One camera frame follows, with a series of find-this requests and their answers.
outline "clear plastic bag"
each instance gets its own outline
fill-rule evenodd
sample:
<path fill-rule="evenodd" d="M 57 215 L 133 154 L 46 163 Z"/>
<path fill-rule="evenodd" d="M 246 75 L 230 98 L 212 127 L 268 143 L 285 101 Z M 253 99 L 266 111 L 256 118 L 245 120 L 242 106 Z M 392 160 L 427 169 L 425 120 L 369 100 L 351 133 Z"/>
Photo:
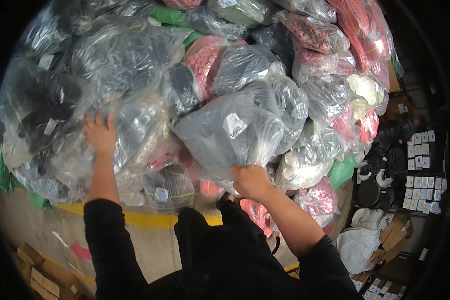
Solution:
<path fill-rule="evenodd" d="M 144 174 L 141 182 L 145 198 L 153 209 L 191 207 L 195 188 L 183 165 L 170 165 L 152 174 Z"/>
<path fill-rule="evenodd" d="M 203 105 L 203 96 L 193 71 L 178 63 L 167 70 L 162 81 L 164 95 L 173 119 L 196 111 Z"/>
<path fill-rule="evenodd" d="M 286 10 L 278 14 L 281 16 L 282 23 L 294 34 L 303 47 L 324 54 L 348 55 L 350 42 L 337 26 Z"/>
<path fill-rule="evenodd" d="M 205 34 L 231 40 L 246 39 L 249 36 L 245 26 L 223 19 L 207 5 L 187 10 L 185 20 L 189 27 Z"/>
<path fill-rule="evenodd" d="M 268 0 L 236 0 L 235 3 L 209 0 L 207 5 L 222 18 L 247 28 L 255 28 L 260 24 L 270 25 L 273 15 L 280 10 Z"/>
<path fill-rule="evenodd" d="M 256 81 L 183 117 L 173 128 L 192 156 L 211 174 L 233 180 L 230 166 L 263 166 L 283 137 L 269 83 Z"/>
<path fill-rule="evenodd" d="M 23 157 L 17 160 L 24 163 L 51 145 L 68 122 L 81 119 L 93 101 L 85 80 L 13 59 L 0 89 L 0 120 L 9 138 L 4 146 L 11 147 L 4 155 Z"/>
<path fill-rule="evenodd" d="M 223 52 L 229 45 L 227 39 L 209 35 L 196 40 L 185 53 L 183 63 L 190 67 L 197 77 L 205 102 L 213 96 L 210 89 L 220 68 Z"/>
<path fill-rule="evenodd" d="M 337 22 L 337 11 L 324 0 L 272 0 L 289 12 L 309 15 L 327 23 Z"/>
<path fill-rule="evenodd" d="M 219 96 L 238 92 L 252 81 L 265 78 L 276 61 L 262 45 L 231 45 L 223 53 L 211 91 Z"/>

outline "concrete floor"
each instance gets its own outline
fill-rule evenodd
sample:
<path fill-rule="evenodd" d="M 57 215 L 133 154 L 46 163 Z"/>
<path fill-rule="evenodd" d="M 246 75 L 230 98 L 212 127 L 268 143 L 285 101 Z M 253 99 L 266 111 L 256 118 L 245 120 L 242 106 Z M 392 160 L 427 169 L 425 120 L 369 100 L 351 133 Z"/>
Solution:
<path fill-rule="evenodd" d="M 338 205 L 342 214 L 336 214 L 325 233 L 336 243 L 336 238 L 346 225 L 352 196 L 351 180 L 337 189 Z M 204 214 L 210 225 L 221 224 L 220 211 L 215 208 L 216 198 L 206 198 L 196 193 L 194 208 Z M 178 243 L 173 231 L 176 214 L 156 214 L 147 207 L 124 206 L 126 229 L 135 247 L 138 265 L 148 282 L 181 269 Z M 52 212 L 34 207 L 26 192 L 16 190 L 6 195 L 0 190 L 0 222 L 10 243 L 19 247 L 24 242 L 48 259 L 70 269 L 91 292 L 96 291 L 95 271 L 88 258 L 78 257 L 68 246 L 78 242 L 88 248 L 85 240 L 83 206 L 81 203 L 61 204 Z M 52 232 L 63 239 L 62 243 Z M 270 248 L 275 239 L 269 239 Z M 276 258 L 284 268 L 297 263 L 282 240 Z"/>

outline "bag of green items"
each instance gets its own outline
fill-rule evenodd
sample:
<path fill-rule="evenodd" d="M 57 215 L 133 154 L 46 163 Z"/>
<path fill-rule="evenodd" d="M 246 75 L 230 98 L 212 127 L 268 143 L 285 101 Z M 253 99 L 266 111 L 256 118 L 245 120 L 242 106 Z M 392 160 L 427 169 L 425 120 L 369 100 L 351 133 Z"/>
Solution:
<path fill-rule="evenodd" d="M 338 189 L 342 183 L 352 178 L 353 169 L 356 164 L 357 162 L 355 161 L 355 157 L 351 154 L 345 157 L 344 161 L 334 161 L 332 168 L 327 174 L 334 190 Z"/>

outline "sticker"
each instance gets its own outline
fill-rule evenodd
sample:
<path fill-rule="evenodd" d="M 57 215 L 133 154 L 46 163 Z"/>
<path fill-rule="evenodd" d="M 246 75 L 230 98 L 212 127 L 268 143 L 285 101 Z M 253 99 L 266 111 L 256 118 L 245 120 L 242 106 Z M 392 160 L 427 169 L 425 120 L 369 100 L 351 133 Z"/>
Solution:
<path fill-rule="evenodd" d="M 42 58 L 40 58 L 40 62 L 38 62 L 38 66 L 45 70 L 49 70 L 50 67 L 52 66 L 53 57 L 54 57 L 53 54 L 43 56 Z"/>
<path fill-rule="evenodd" d="M 435 141 L 435 131 L 429 130 L 427 131 L 427 135 L 429 136 L 429 142 Z"/>
<path fill-rule="evenodd" d="M 247 124 L 240 120 L 236 113 L 232 112 L 223 120 L 222 128 L 231 139 L 235 139 L 247 128 Z"/>
<path fill-rule="evenodd" d="M 168 190 L 157 188 L 155 190 L 155 200 L 158 202 L 167 202 L 168 201 Z"/>
<path fill-rule="evenodd" d="M 50 118 L 48 120 L 48 123 L 46 124 L 45 130 L 43 131 L 44 135 L 51 135 L 53 130 L 55 130 L 56 124 L 58 124 L 57 121 Z"/>
<path fill-rule="evenodd" d="M 237 5 L 238 3 L 237 0 L 218 0 L 218 4 L 220 4 L 222 8 L 227 8 L 232 5 Z"/>

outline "bag of black items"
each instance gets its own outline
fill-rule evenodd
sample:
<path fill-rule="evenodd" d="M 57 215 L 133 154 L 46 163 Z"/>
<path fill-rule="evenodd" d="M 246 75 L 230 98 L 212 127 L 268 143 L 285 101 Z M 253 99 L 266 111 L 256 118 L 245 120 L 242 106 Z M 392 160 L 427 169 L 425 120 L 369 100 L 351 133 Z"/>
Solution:
<path fill-rule="evenodd" d="M 309 15 L 327 23 L 337 22 L 337 11 L 324 0 L 271 0 L 289 12 Z"/>
<path fill-rule="evenodd" d="M 350 101 L 350 89 L 343 76 L 309 76 L 298 85 L 309 97 L 309 116 L 322 127 L 329 126 Z"/>
<path fill-rule="evenodd" d="M 209 0 L 207 5 L 222 18 L 247 28 L 271 24 L 273 15 L 280 10 L 278 5 L 269 0 L 236 0 L 230 4 Z"/>
<path fill-rule="evenodd" d="M 10 153 L 24 157 L 29 153 L 30 159 L 48 147 L 67 122 L 83 118 L 93 101 L 85 80 L 13 59 L 0 90 L 0 119 L 8 136 L 16 137 L 9 145 Z"/>
<path fill-rule="evenodd" d="M 265 78 L 275 55 L 262 45 L 231 45 L 222 56 L 211 91 L 219 96 L 240 91 L 247 84 Z"/>
<path fill-rule="evenodd" d="M 187 10 L 185 21 L 189 27 L 209 35 L 232 40 L 246 39 L 249 36 L 245 26 L 223 19 L 207 5 Z"/>
<path fill-rule="evenodd" d="M 138 17 L 100 16 L 73 52 L 71 70 L 90 80 L 98 107 L 158 91 L 163 73 L 182 60 L 192 29 L 153 27 Z"/>
<path fill-rule="evenodd" d="M 195 188 L 183 165 L 170 165 L 141 177 L 145 198 L 153 209 L 191 207 Z"/>
<path fill-rule="evenodd" d="M 293 34 L 282 22 L 271 25 L 260 25 L 251 30 L 252 38 L 274 52 L 285 65 L 287 75 L 292 72 L 294 59 Z"/>
<path fill-rule="evenodd" d="M 285 125 L 284 136 L 275 155 L 285 153 L 298 140 L 308 117 L 309 100 L 297 84 L 285 75 L 282 63 L 269 68 L 269 80 L 274 90 L 280 117 Z"/>
<path fill-rule="evenodd" d="M 230 166 L 263 166 L 283 137 L 270 84 L 256 81 L 210 101 L 173 128 L 193 158 L 211 174 L 232 180 Z"/>
<path fill-rule="evenodd" d="M 162 82 L 163 93 L 173 119 L 196 111 L 203 105 L 203 96 L 192 70 L 182 63 L 175 64 L 166 72 Z"/>

